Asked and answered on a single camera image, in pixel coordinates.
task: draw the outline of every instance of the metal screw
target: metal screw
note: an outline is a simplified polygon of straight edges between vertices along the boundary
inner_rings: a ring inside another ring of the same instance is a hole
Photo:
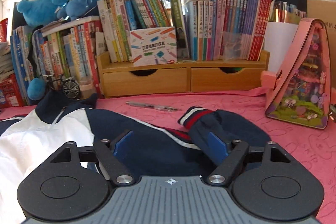
[[[117,182],[121,184],[127,184],[130,183],[133,180],[133,178],[129,175],[121,175],[117,177]]]
[[[225,181],[225,178],[221,175],[212,175],[209,176],[209,181],[211,183],[223,183]]]

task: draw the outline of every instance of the wooden drawer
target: wooden drawer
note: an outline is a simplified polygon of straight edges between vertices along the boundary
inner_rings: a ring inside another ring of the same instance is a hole
[[[187,68],[118,71],[103,77],[107,97],[186,92],[189,86]]]
[[[192,68],[191,91],[250,90],[261,86],[262,68],[243,68],[226,73],[220,68]]]

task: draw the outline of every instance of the drawer handle cutout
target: drawer handle cutout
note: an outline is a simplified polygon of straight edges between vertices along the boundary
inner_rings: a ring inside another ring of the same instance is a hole
[[[243,68],[227,68],[227,67],[221,67],[219,68],[224,73],[237,73],[238,71],[241,71]]]
[[[130,73],[134,74],[135,76],[149,76],[156,72],[156,69],[145,69],[145,70],[131,70]]]

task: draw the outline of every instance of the ballpoint pen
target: ballpoint pen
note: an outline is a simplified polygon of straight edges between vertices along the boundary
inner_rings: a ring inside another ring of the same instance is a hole
[[[160,105],[153,105],[153,104],[148,104],[148,103],[140,103],[140,102],[126,102],[127,105],[130,106],[137,106],[137,107],[144,107],[144,108],[152,108],[152,109],[157,109],[161,111],[179,111],[178,108],[172,107],[172,106],[160,106]]]

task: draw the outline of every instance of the white paper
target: white paper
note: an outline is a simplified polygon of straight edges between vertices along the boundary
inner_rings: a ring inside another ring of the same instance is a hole
[[[268,22],[265,32],[265,50],[270,53],[268,71],[278,72],[299,25]]]

